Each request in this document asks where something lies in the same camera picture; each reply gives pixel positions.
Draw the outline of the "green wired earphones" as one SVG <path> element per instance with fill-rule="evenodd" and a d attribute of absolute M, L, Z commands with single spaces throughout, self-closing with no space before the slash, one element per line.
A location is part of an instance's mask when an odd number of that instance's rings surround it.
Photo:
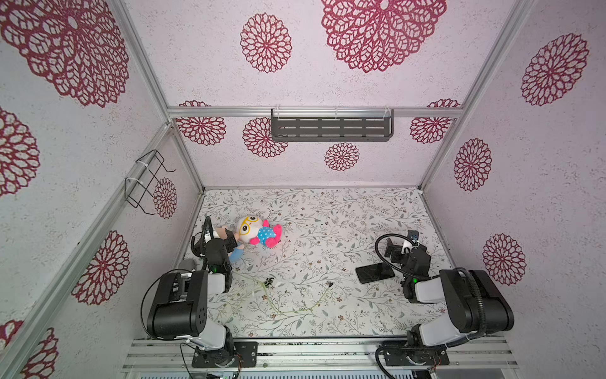
<path fill-rule="evenodd" d="M 334 282 L 328 281 L 314 289 L 292 284 L 273 275 L 257 278 L 244 273 L 235 273 L 235 276 L 243 284 L 251 286 L 250 295 L 260 295 L 261 301 L 267 303 L 270 314 L 284 317 L 314 314 L 332 295 L 336 286 Z"/>

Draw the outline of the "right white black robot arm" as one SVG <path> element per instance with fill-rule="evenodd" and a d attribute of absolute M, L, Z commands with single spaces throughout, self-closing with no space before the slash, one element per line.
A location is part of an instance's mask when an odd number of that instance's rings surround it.
<path fill-rule="evenodd" d="M 402 274 L 402 292 L 410 303 L 446 306 L 440 317 L 408 331 L 407 346 L 413 351 L 446 350 L 513 329 L 513 310 L 485 271 L 455 267 L 429 274 L 432 257 L 418 241 L 418 232 L 382 235 L 374 250 Z"/>

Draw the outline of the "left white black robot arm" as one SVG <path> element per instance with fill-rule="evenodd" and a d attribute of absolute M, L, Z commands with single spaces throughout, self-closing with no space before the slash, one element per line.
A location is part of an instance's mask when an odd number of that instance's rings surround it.
<path fill-rule="evenodd" d="M 156 293 L 142 321 L 148 336 L 180 340 L 208 365 L 229 366 L 236 360 L 230 329 L 211 320 L 208 306 L 210 297 L 226 294 L 232 287 L 231 236 L 222 238 L 211 231 L 194 238 L 193 253 L 202 259 L 201 269 L 177 268 L 162 274 L 153 283 Z"/>

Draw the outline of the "black smartphone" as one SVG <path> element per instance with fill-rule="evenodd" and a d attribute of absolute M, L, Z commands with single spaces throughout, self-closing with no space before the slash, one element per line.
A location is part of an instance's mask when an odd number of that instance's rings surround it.
<path fill-rule="evenodd" d="M 395 277 L 394 270 L 384 262 L 357 267 L 355 273 L 361 284 L 371 284 Z"/>

